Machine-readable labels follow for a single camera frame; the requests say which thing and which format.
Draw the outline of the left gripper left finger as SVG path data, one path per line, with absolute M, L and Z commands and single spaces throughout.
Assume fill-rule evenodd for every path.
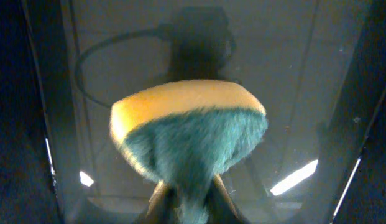
M 164 181 L 160 181 L 149 199 L 148 207 L 133 221 L 133 224 L 175 223 L 177 192 Z

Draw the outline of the green yellow sponge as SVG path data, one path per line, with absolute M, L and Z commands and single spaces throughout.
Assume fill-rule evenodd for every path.
M 115 102 L 109 133 L 138 174 L 176 190 L 180 223 L 206 223 L 210 186 L 262 142 L 266 115 L 237 83 L 184 80 Z

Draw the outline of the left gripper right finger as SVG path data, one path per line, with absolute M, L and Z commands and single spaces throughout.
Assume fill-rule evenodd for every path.
M 249 221 L 235 206 L 220 175 L 215 175 L 208 191 L 210 224 L 246 224 Z

